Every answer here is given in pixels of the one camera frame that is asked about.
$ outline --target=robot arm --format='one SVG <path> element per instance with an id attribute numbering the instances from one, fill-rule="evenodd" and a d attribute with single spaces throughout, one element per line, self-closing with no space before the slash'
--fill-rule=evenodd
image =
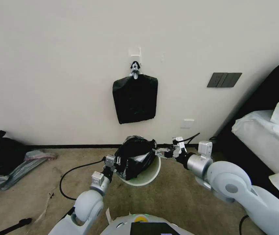
<path id="1" fill-rule="evenodd" d="M 181 139 L 173 139 L 175 150 L 157 150 L 156 155 L 168 157 L 167 154 L 173 152 L 172 157 L 192 171 L 199 184 L 223 201 L 239 202 L 251 220 L 266 234 L 279 234 L 279 199 L 267 190 L 253 186 L 247 173 L 239 166 L 224 161 L 213 162 L 210 157 L 211 142 L 199 142 L 198 156 L 187 153 L 184 143 L 179 142 Z"/>
<path id="2" fill-rule="evenodd" d="M 74 210 L 62 218 L 49 235 L 87 234 L 94 221 L 104 208 L 105 196 L 114 172 L 115 156 L 108 155 L 102 173 L 95 171 L 91 176 L 88 191 L 82 192 L 75 201 Z"/>

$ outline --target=gray light switch panel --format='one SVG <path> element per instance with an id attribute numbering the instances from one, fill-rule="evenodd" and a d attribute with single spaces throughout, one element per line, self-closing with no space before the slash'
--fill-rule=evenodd
<path id="1" fill-rule="evenodd" d="M 242 73 L 235 73 L 232 77 L 232 81 L 229 83 L 229 87 L 234 87 L 241 75 Z"/>
<path id="2" fill-rule="evenodd" d="M 223 84 L 225 78 L 227 77 L 227 75 L 228 75 L 228 73 L 223 73 L 223 75 L 222 75 L 220 81 L 219 81 L 218 84 L 217 84 L 217 87 L 221 87 L 221 86 L 222 86 L 222 84 Z"/>
<path id="3" fill-rule="evenodd" d="M 233 79 L 234 73 L 228 73 L 227 77 L 223 81 L 221 87 L 229 87 L 229 84 L 231 84 L 231 81 Z"/>
<path id="4" fill-rule="evenodd" d="M 213 73 L 207 87 L 217 87 L 223 73 Z"/>

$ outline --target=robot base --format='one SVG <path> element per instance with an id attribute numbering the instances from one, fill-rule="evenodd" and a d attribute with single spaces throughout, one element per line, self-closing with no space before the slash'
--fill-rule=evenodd
<path id="1" fill-rule="evenodd" d="M 147 214 L 130 214 L 111 221 L 100 235 L 194 235 L 164 218 Z"/>

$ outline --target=black bag hanging on hook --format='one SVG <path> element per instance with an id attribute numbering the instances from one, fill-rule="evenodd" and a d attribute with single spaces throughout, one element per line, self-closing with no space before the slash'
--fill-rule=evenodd
<path id="1" fill-rule="evenodd" d="M 120 124 L 148 120 L 156 115 L 158 80 L 139 73 L 136 63 L 132 64 L 129 77 L 113 83 L 112 94 Z"/>

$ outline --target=yellow button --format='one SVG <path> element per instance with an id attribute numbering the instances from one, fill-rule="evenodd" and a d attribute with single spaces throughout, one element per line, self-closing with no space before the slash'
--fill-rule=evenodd
<path id="1" fill-rule="evenodd" d="M 148 222 L 148 219 L 144 216 L 139 216 L 139 217 L 136 217 L 134 222 Z"/>

